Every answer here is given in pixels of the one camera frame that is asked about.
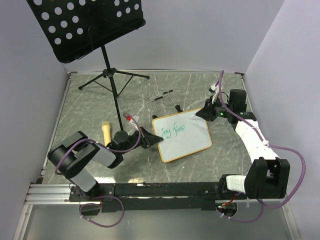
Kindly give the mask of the yellow framed whiteboard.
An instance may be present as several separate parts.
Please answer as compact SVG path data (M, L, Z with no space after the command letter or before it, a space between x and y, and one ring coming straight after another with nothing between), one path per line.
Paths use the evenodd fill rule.
M199 110L196 108L152 120L154 134L163 138L157 144L162 162L168 163L213 145L207 122L198 116L189 119Z

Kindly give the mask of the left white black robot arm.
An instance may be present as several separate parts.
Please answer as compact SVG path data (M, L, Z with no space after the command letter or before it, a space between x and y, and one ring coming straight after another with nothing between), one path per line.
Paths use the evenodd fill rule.
M90 161L114 169L124 160L125 153L138 147L147 149L163 140L161 136L139 127L131 135L124 130L116 132L111 141L103 146L82 131L77 131L52 147L47 158L55 166L55 174L64 176L81 190L87 201L93 201L99 195L100 184L86 170Z

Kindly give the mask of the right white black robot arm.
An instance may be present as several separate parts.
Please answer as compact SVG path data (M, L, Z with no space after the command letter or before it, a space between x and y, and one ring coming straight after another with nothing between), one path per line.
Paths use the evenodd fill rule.
M288 160L281 159L270 149L259 130L257 118L247 111L245 90L232 89L228 102L223 104L217 87L210 88L212 96L195 116L207 122L225 118L242 140L251 160L247 175L224 174L218 193L230 199L236 192L250 199L282 199L286 195L290 173Z

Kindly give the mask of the wooden toy microphone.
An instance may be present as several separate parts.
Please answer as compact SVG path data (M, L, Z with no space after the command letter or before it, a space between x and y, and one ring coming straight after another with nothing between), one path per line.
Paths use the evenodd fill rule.
M103 133L104 145L107 146L111 141L111 124L108 121L103 121L101 124L101 129Z

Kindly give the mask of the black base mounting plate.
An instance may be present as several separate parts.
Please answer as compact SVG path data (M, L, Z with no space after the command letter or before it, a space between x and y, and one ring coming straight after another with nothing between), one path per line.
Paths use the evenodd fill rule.
M71 203L97 204L103 213L142 210L200 209L214 211L216 203L236 194L219 182L101 183L93 193L71 188Z

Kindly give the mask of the black perforated music stand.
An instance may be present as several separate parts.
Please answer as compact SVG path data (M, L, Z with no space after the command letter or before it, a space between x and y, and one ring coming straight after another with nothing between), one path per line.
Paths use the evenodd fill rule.
M116 100L114 74L105 45L146 23L140 0L29 0L28 5L44 32L54 55L63 64L82 59L101 49L106 68L98 78L110 80Z

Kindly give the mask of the aluminium extrusion rail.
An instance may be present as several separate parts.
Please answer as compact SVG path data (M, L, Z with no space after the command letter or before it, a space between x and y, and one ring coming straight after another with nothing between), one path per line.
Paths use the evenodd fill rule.
M25 197L25 205L69 204L71 189L68 184L31 184Z

